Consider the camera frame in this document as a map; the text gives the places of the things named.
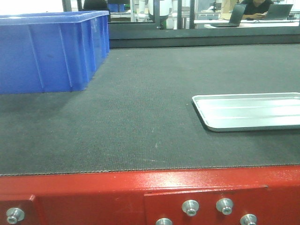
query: plastic bin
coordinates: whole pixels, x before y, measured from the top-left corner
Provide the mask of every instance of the plastic bin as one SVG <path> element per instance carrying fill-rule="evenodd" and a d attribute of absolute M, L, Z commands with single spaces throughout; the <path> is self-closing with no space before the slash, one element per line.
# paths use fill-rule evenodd
<path fill-rule="evenodd" d="M 85 89 L 109 52 L 107 15 L 1 15 L 0 94 Z"/>

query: conveyor belt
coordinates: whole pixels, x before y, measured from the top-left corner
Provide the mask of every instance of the conveyor belt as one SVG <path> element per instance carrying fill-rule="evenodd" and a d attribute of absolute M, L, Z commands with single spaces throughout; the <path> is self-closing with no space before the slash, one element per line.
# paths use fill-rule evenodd
<path fill-rule="evenodd" d="M 113 49 L 85 91 L 0 96 L 0 174 L 295 165 L 300 129 L 216 133 L 192 96 L 300 91 L 300 45 Z"/>

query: person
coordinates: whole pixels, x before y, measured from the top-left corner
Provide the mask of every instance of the person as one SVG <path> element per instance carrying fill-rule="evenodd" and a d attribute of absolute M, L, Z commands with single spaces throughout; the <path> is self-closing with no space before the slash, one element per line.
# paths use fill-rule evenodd
<path fill-rule="evenodd" d="M 242 19 L 263 19 L 269 10 L 272 0 L 243 0 L 241 4 L 246 4 Z"/>

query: bolt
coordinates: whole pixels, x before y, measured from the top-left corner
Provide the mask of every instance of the bolt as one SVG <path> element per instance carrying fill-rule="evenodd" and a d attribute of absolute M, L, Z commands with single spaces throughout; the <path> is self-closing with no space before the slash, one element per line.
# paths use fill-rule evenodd
<path fill-rule="evenodd" d="M 257 218 L 253 214 L 246 214 L 240 219 L 241 225 L 256 225 Z"/>
<path fill-rule="evenodd" d="M 19 208 L 10 208 L 7 210 L 6 215 L 7 222 L 9 224 L 16 224 L 17 222 L 22 221 L 25 217 L 25 213 Z"/>
<path fill-rule="evenodd" d="M 173 225 L 173 223 L 168 218 L 161 218 L 158 221 L 156 221 L 155 225 Z"/>
<path fill-rule="evenodd" d="M 187 200 L 182 204 L 182 211 L 184 211 L 189 217 L 193 217 L 197 214 L 200 206 L 195 200 Z"/>
<path fill-rule="evenodd" d="M 217 201 L 216 208 L 219 212 L 222 212 L 224 215 L 229 215 L 233 211 L 233 202 L 229 198 L 223 198 Z"/>

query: open laptop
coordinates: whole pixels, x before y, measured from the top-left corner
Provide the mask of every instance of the open laptop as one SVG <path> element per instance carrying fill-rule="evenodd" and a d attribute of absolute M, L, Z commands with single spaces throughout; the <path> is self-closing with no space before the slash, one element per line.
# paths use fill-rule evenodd
<path fill-rule="evenodd" d="M 293 4 L 272 4 L 264 20 L 286 20 Z"/>
<path fill-rule="evenodd" d="M 213 27 L 238 27 L 244 15 L 246 5 L 236 4 L 233 7 L 229 23 L 213 23 Z"/>

